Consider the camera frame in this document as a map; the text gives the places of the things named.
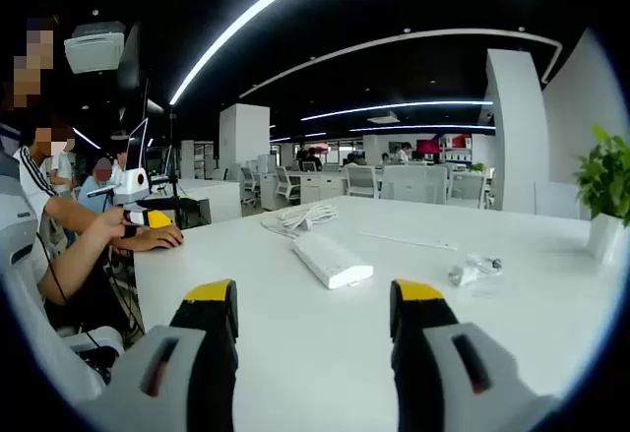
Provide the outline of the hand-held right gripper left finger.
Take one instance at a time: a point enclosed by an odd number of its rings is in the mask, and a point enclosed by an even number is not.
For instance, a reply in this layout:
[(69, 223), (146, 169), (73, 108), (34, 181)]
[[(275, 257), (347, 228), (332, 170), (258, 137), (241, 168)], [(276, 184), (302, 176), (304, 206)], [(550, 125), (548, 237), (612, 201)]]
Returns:
[(167, 326), (151, 328), (79, 410), (97, 431), (231, 431), (238, 356), (232, 279), (189, 291)]

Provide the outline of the person's left hand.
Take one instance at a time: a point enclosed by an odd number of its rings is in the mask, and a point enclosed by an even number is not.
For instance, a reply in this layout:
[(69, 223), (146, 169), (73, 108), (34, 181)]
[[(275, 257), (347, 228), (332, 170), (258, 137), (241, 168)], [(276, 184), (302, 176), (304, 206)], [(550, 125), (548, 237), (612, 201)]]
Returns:
[(125, 222), (125, 211), (121, 207), (112, 207), (96, 218), (96, 232), (105, 241), (122, 238), (126, 232)]

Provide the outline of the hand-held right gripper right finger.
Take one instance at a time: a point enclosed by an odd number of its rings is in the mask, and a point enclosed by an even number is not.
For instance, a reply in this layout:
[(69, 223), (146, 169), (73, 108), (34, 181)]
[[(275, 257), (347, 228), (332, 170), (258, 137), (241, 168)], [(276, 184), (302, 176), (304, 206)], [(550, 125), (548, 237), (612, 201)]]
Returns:
[(557, 408), (520, 378), (515, 356), (461, 323), (434, 287), (390, 287), (391, 366), (401, 431), (532, 431)]

